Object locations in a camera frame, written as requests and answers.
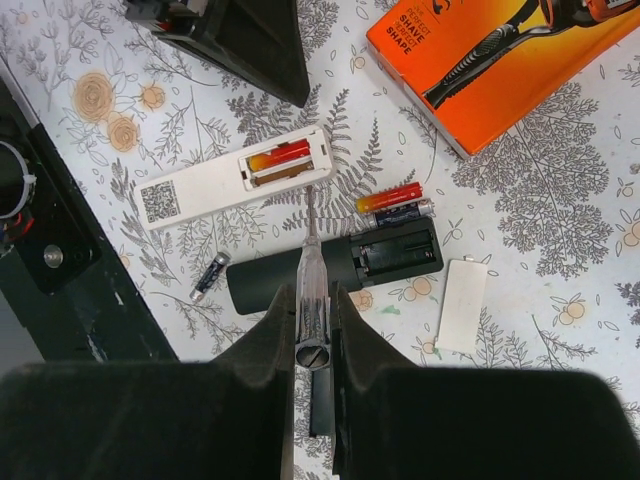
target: aa battery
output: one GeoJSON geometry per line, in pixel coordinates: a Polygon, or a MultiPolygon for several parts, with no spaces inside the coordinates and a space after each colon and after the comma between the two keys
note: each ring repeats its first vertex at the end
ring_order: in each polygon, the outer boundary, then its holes
{"type": "Polygon", "coordinates": [[[371,214],[367,217],[367,222],[369,228],[380,228],[433,215],[434,212],[435,204],[430,199],[425,199],[371,214]]]}
{"type": "Polygon", "coordinates": [[[209,268],[204,272],[196,287],[191,292],[189,297],[193,303],[198,303],[202,300],[209,291],[213,284],[218,280],[218,277],[222,273],[222,270],[231,261],[231,257],[224,252],[217,253],[209,268]]]}
{"type": "Polygon", "coordinates": [[[394,205],[417,201],[422,198],[422,195],[422,185],[419,182],[414,182],[359,198],[356,200],[356,208],[360,213],[372,213],[391,208],[394,205]]]}

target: razor image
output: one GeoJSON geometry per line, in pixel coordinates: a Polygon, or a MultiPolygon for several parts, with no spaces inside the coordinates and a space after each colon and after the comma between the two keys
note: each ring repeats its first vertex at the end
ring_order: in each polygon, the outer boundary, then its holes
{"type": "Polygon", "coordinates": [[[438,109],[448,98],[464,90],[471,82],[511,50],[527,40],[558,35],[573,27],[593,27],[633,10],[640,0],[526,0],[520,10],[467,53],[423,97],[438,109]],[[546,25],[520,31],[520,26],[542,9],[546,25]]]}

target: battery compartment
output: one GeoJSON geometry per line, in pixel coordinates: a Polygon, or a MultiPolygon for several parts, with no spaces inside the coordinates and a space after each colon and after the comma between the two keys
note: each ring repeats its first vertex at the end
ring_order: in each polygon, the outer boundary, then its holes
{"type": "MultiPolygon", "coordinates": [[[[320,145],[322,155],[327,155],[320,145]]],[[[240,172],[245,188],[254,190],[315,170],[312,147],[306,138],[276,145],[240,159],[240,172]]]]}
{"type": "Polygon", "coordinates": [[[440,271],[442,254],[430,217],[352,237],[351,254],[363,286],[440,271]]]}

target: black device casing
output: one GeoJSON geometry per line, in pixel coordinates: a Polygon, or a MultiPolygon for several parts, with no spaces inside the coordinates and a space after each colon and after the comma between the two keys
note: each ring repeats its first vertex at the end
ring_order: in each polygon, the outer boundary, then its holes
{"type": "MultiPolygon", "coordinates": [[[[302,248],[297,248],[231,265],[227,269],[227,282],[236,311],[241,315],[262,312],[269,308],[280,285],[295,286],[301,255],[302,248]]],[[[322,255],[327,265],[329,284],[340,282],[349,292],[439,272],[444,267],[431,217],[324,242],[322,255]],[[425,231],[429,232],[433,246],[433,258],[429,262],[371,275],[359,265],[358,256],[362,246],[425,231]]]]}
{"type": "Polygon", "coordinates": [[[127,0],[125,18],[158,40],[297,107],[310,92],[295,0],[209,0],[202,16],[172,15],[173,0],[127,0]],[[173,22],[176,31],[159,25],[173,22]],[[180,22],[188,22],[185,31],[180,22]]]}
{"type": "Polygon", "coordinates": [[[33,226],[0,260],[2,295],[47,362],[175,360],[78,184],[8,73],[0,68],[0,139],[22,153],[37,182],[28,205],[33,226]],[[43,257],[52,244],[65,257],[55,269],[43,257]]]}

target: qr code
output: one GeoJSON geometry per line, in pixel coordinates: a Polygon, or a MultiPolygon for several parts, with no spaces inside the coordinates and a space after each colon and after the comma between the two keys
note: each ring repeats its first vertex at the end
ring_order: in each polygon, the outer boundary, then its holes
{"type": "Polygon", "coordinates": [[[171,180],[143,188],[140,194],[149,223],[175,217],[180,213],[176,189],[171,180]]]}

